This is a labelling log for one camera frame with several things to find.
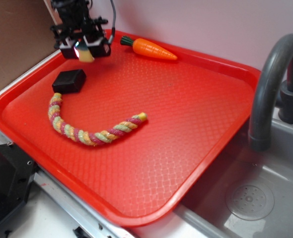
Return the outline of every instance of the faucet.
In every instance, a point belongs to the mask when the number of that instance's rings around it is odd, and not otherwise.
[[[282,82],[286,71],[287,79]],[[255,151],[267,150],[271,145],[275,106],[280,108],[279,118],[293,124],[293,34],[275,44],[259,78],[248,131],[249,145]]]

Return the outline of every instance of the gray sink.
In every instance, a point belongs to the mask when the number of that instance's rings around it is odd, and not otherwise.
[[[246,123],[183,198],[183,211],[214,237],[293,237],[293,126],[274,119],[266,152],[248,147],[247,132]]]

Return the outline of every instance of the brown cardboard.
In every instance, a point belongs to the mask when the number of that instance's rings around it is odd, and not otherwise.
[[[42,0],[0,0],[0,90],[55,51]]]

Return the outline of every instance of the multicolored rope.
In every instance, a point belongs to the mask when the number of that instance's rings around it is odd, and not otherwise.
[[[135,115],[130,119],[119,123],[112,129],[103,130],[98,133],[90,133],[88,131],[83,131],[75,128],[60,117],[61,105],[62,105],[62,95],[60,93],[55,93],[49,102],[48,118],[53,126],[53,128],[60,134],[70,138],[73,141],[81,142],[85,145],[97,146],[111,143],[115,139],[118,139],[125,134],[136,129],[143,121],[147,120],[147,115],[145,113],[140,113]]]

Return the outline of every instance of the red tray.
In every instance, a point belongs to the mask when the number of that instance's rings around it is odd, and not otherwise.
[[[146,58],[121,46],[123,35],[110,57],[81,63],[59,54],[2,94],[0,130],[107,219],[132,227],[171,211],[215,159],[248,119],[260,72],[159,42],[178,61]],[[65,121],[91,132],[140,112],[148,121],[99,148],[55,132],[52,83],[79,68],[86,82],[63,96]]]

